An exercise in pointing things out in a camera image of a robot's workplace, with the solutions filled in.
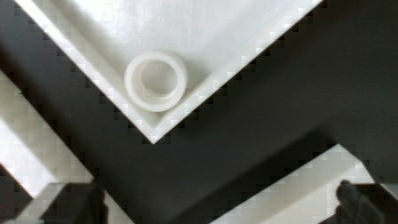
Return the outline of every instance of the white surface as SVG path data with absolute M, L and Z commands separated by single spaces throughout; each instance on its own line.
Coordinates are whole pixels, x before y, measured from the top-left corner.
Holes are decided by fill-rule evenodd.
M 16 0 L 155 143 L 322 0 Z M 163 113 L 142 110 L 123 76 L 133 58 L 172 51 L 188 89 Z
M 0 72 L 0 164 L 35 198 L 50 183 L 87 183 L 92 175 Z M 131 224 L 105 194 L 108 223 Z
M 151 51 L 135 57 L 124 75 L 124 85 L 137 106 L 163 112 L 181 100 L 186 88 L 186 67 L 178 56 Z

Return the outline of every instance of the white tape roll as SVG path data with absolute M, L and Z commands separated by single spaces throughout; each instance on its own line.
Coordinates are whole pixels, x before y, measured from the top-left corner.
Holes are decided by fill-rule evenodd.
M 186 81 L 186 67 L 170 52 L 153 51 L 133 59 L 124 85 L 130 98 L 144 110 L 162 112 L 174 107 L 183 97 Z

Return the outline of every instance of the black panel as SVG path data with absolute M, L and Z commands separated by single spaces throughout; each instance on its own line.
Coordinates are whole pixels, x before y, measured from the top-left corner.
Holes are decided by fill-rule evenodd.
M 320 127 L 396 181 L 396 12 L 394 0 L 329 0 L 151 145 L 0 0 L 0 67 L 139 224 L 208 223 L 298 167 L 300 154 L 327 149 Z M 297 141 L 314 148 L 295 150 Z M 277 172 L 266 164 L 286 149 Z

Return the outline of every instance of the white ring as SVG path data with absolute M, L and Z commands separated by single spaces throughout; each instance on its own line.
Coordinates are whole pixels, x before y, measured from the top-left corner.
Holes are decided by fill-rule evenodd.
M 176 85 L 165 94 L 156 93 L 144 84 L 144 69 L 151 62 L 163 62 L 174 70 Z M 170 52 L 147 52 L 131 60 L 124 75 L 124 85 L 128 96 L 144 110 L 162 112 L 174 107 L 183 97 L 186 81 L 186 67 L 181 59 Z

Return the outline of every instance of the black surface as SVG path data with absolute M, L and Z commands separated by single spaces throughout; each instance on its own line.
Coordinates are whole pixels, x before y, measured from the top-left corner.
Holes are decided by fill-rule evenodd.
M 0 223 L 18 216 L 30 200 L 28 193 L 0 165 Z
M 396 12 L 394 0 L 329 0 L 151 145 L 0 0 L 0 67 L 139 224 L 208 223 L 327 149 L 329 137 L 377 180 L 398 181 Z M 313 147 L 295 148 L 297 140 Z

